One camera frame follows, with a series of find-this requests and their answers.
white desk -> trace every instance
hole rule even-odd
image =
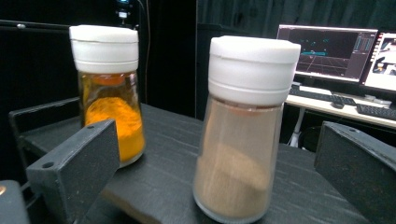
[[[381,106],[381,105],[375,104],[373,102],[365,101],[363,98],[359,98],[356,96],[345,95],[345,97],[353,98],[357,104]],[[293,147],[298,146],[298,137],[300,135],[300,126],[303,121],[303,117],[304,117],[304,113],[305,113],[306,109],[315,110],[318,112],[331,114],[331,115],[339,116],[342,118],[354,119],[354,120],[371,123],[371,124],[375,124],[375,125],[379,125],[379,126],[383,126],[383,127],[387,127],[387,128],[396,130],[396,121],[395,120],[380,119],[380,118],[376,118],[376,117],[372,117],[372,116],[366,116],[366,115],[359,114],[356,109],[356,106],[353,106],[353,105],[345,105],[344,108],[342,108],[342,109],[336,109],[336,108],[332,107],[331,102],[314,100],[314,99],[309,99],[309,98],[295,96],[295,95],[289,95],[288,99],[286,100],[286,104],[300,107],[300,115],[297,120],[296,126],[294,128],[294,133],[290,140],[290,145]]]

cable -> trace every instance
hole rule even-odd
[[[299,136],[298,139],[298,147],[303,148],[304,147],[304,142],[305,142],[305,136],[310,133],[318,132],[320,134],[321,126],[313,126],[305,129]],[[306,148],[308,151],[313,151],[315,152],[315,148]]]
[[[149,0],[146,0],[146,8],[144,7],[143,3],[140,0],[136,0],[139,5],[142,7],[143,11],[146,10],[146,17],[148,23],[148,50],[146,56],[146,66],[145,66],[145,103],[149,103],[149,96],[148,96],[148,70],[149,70],[149,50],[151,45],[151,29],[150,29],[150,20],[149,20]]]

spice shaker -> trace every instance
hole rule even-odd
[[[145,147],[137,93],[137,31],[120,27],[70,27],[78,70],[81,125],[116,121],[120,167],[136,161]]]
[[[283,103],[300,48],[254,37],[211,40],[193,196],[218,222],[254,222],[269,207]]]

spice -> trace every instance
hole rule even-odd
[[[206,145],[197,162],[194,194],[219,216],[255,217],[269,205],[269,179],[265,164],[223,144]]]
[[[120,161],[125,162],[138,155],[144,145],[142,119],[119,97],[105,97],[95,100],[85,114],[85,125],[104,119],[114,119],[119,140]]]

black wall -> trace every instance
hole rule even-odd
[[[141,2],[131,1],[127,20],[131,27],[139,25],[139,97],[142,103],[193,117],[196,3]],[[117,9],[116,0],[2,1],[0,180],[25,180],[9,111],[78,96],[68,27],[120,26]],[[18,29],[18,23],[27,28]]]

